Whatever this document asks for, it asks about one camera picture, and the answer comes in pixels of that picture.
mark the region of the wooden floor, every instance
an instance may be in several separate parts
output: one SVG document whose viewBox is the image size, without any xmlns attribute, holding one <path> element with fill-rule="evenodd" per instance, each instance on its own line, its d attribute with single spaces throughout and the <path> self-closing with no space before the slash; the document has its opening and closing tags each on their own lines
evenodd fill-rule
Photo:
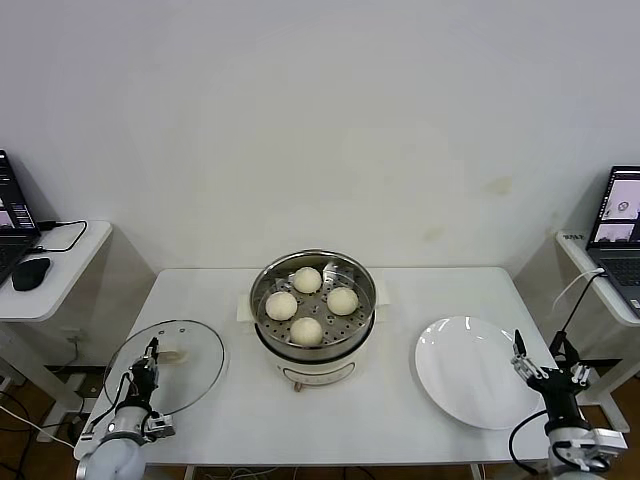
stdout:
<svg viewBox="0 0 640 480">
<path fill-rule="evenodd" d="M 87 397 L 94 397 L 100 389 L 101 378 L 89 376 L 82 386 L 81 393 Z M 33 384 L 27 382 L 22 387 L 12 387 L 8 393 L 20 400 L 29 411 L 32 419 L 39 420 L 51 408 L 53 401 Z M 614 392 L 618 406 L 625 414 L 631 425 L 631 433 L 626 435 L 629 451 L 614 463 L 613 469 L 605 478 L 610 480 L 640 479 L 640 380 L 632 379 Z M 0 404 L 10 410 L 21 413 L 20 409 L 6 398 L 0 398 Z M 608 427 L 606 419 L 599 408 L 584 409 L 589 421 L 600 427 Z M 22 429 L 24 425 L 0 412 L 0 428 Z M 59 437 L 68 440 L 65 429 L 58 433 Z M 27 433 L 0 432 L 0 464 L 17 468 L 22 451 L 27 444 Z M 32 442 L 26 461 L 24 462 L 24 480 L 72 480 L 75 478 L 77 462 L 73 459 L 68 447 L 57 443 Z M 486 465 L 487 478 L 497 471 L 501 465 Z M 256 472 L 263 469 L 254 468 Z M 366 467 L 366 470 L 376 480 L 463 480 L 471 479 L 468 466 L 436 466 L 436 467 Z M 229 477 L 228 468 L 198 468 L 197 480 L 224 480 Z M 163 480 L 182 479 L 183 467 L 163 469 Z M 270 480 L 291 480 L 292 468 L 280 468 L 267 476 Z M 296 473 L 296 480 L 370 480 L 367 472 L 358 467 L 336 468 L 300 468 Z M 14 480 L 15 473 L 0 467 L 0 480 Z"/>
</svg>

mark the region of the laptop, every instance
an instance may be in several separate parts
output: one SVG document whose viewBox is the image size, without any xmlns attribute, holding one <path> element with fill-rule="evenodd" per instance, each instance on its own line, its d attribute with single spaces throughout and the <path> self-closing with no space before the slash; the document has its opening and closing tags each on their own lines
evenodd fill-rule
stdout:
<svg viewBox="0 0 640 480">
<path fill-rule="evenodd" d="M 0 150 L 0 283 L 39 238 L 7 153 Z"/>
<path fill-rule="evenodd" d="M 640 167 L 613 167 L 587 253 L 640 317 Z"/>
</svg>

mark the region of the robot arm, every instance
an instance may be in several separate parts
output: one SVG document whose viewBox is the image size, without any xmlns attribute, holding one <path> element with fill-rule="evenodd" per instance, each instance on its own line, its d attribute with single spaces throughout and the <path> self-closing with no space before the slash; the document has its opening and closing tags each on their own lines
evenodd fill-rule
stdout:
<svg viewBox="0 0 640 480">
<path fill-rule="evenodd" d="M 597 479 L 609 470 L 610 460 L 627 449 L 622 433 L 592 428 L 580 415 L 576 395 L 588 388 L 589 367 L 571 369 L 538 367 L 530 358 L 520 332 L 513 344 L 513 367 L 527 385 L 544 399 L 549 421 L 544 431 L 549 438 L 548 470 L 552 479 Z"/>
<path fill-rule="evenodd" d="M 93 454 L 80 460 L 76 478 L 140 480 L 144 475 L 145 466 L 140 445 L 125 438 L 116 439 L 102 443 Z"/>
<path fill-rule="evenodd" d="M 170 415 L 151 408 L 151 394 L 158 388 L 158 339 L 153 338 L 120 380 L 114 406 L 95 418 L 81 439 L 92 440 L 98 423 L 114 409 L 116 414 L 92 453 L 80 460 L 76 480 L 140 480 L 145 462 L 140 447 L 156 439 L 174 435 Z M 129 388 L 118 403 L 125 378 Z"/>
</svg>

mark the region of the laptop screen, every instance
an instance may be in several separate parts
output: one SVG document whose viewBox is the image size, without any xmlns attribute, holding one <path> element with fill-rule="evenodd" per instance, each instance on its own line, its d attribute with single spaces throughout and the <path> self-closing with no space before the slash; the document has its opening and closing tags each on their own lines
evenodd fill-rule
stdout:
<svg viewBox="0 0 640 480">
<path fill-rule="evenodd" d="M 0 150 L 0 235 L 37 231 L 7 154 Z"/>
<path fill-rule="evenodd" d="M 640 167 L 613 167 L 590 246 L 640 247 Z"/>
</svg>

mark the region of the metal steamer tray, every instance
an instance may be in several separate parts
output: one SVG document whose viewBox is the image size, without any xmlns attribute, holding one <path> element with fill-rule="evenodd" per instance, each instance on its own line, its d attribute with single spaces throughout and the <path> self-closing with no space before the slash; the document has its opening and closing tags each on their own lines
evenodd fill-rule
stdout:
<svg viewBox="0 0 640 480">
<path fill-rule="evenodd" d="M 322 275 L 322 286 L 314 293 L 300 293 L 293 287 L 293 276 L 302 267 L 312 267 Z M 329 292 L 348 287 L 358 295 L 358 308 L 351 315 L 335 315 L 327 307 Z M 287 321 L 267 316 L 267 298 L 276 292 L 289 292 L 298 302 L 298 310 Z M 303 250 L 279 258 L 266 267 L 251 288 L 251 312 L 258 336 L 271 350 L 292 361 L 324 363 L 355 350 L 371 331 L 376 305 L 376 289 L 369 272 L 352 258 L 324 250 Z M 291 342 L 291 324 L 302 317 L 320 322 L 323 341 L 318 346 Z"/>
</svg>

